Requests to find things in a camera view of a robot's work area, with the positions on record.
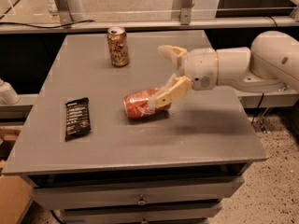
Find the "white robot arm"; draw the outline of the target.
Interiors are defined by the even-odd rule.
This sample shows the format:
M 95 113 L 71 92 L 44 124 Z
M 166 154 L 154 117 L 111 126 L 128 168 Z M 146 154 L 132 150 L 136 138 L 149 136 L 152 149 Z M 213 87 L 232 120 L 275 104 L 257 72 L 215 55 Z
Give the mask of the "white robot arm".
M 169 105 L 190 90 L 230 86 L 239 91 L 271 92 L 287 85 L 299 91 L 299 41 L 279 31 L 255 37 L 249 48 L 194 49 L 162 45 L 159 53 L 177 69 L 149 98 L 149 106 Z

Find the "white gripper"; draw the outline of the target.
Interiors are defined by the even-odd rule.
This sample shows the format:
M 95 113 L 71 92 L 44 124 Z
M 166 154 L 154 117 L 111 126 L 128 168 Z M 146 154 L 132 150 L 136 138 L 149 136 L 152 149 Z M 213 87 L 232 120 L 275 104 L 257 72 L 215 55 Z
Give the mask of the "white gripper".
M 149 107 L 169 105 L 183 98 L 191 89 L 205 91 L 216 87 L 218 58 L 214 49 L 194 49 L 188 52 L 185 48 L 161 45 L 158 53 L 176 69 L 181 66 L 183 76 L 173 74 L 166 84 L 149 98 Z

